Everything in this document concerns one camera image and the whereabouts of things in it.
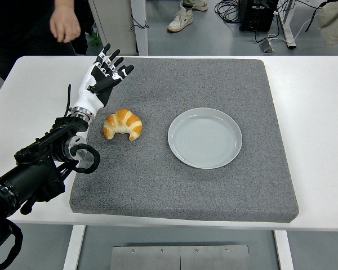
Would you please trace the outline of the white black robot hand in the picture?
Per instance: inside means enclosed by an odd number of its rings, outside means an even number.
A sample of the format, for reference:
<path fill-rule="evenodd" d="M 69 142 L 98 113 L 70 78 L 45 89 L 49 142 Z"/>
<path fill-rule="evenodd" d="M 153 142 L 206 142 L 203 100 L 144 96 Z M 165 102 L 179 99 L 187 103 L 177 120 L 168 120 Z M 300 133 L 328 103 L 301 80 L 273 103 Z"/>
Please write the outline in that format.
<path fill-rule="evenodd" d="M 123 57 L 116 59 L 120 50 L 117 49 L 108 56 L 109 49 L 108 43 L 88 68 L 79 87 L 79 98 L 73 105 L 90 111 L 92 115 L 96 115 L 99 109 L 107 105 L 113 88 L 134 69 L 132 65 L 119 67 L 123 61 Z"/>

